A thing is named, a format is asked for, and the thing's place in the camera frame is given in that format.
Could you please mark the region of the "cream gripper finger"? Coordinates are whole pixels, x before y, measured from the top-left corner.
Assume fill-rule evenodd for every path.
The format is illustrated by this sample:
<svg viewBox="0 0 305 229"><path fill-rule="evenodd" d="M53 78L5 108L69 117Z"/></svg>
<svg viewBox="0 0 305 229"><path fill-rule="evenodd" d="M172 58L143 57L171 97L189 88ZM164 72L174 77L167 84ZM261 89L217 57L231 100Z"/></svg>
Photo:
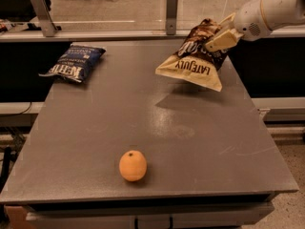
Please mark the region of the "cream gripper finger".
<svg viewBox="0 0 305 229"><path fill-rule="evenodd" d="M233 21L234 21L234 17L235 17L235 13L231 13L230 15L228 15L226 18L224 18L220 23L219 25L221 27L225 27L225 26L228 26L230 25Z"/></svg>
<svg viewBox="0 0 305 229"><path fill-rule="evenodd" d="M211 38L205 44L205 48L209 52L226 50L236 46L242 36L243 34L238 32L236 29L226 29L225 31L220 31Z"/></svg>

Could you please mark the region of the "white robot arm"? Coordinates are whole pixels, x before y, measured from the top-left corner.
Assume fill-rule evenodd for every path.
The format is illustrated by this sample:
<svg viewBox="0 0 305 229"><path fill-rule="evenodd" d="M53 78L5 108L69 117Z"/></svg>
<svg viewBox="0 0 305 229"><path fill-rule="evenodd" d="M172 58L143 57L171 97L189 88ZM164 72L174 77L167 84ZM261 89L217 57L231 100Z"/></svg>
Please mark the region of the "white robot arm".
<svg viewBox="0 0 305 229"><path fill-rule="evenodd" d="M240 39L255 41L286 26L305 24L305 0L251 0L220 22L205 44L209 52L226 50Z"/></svg>

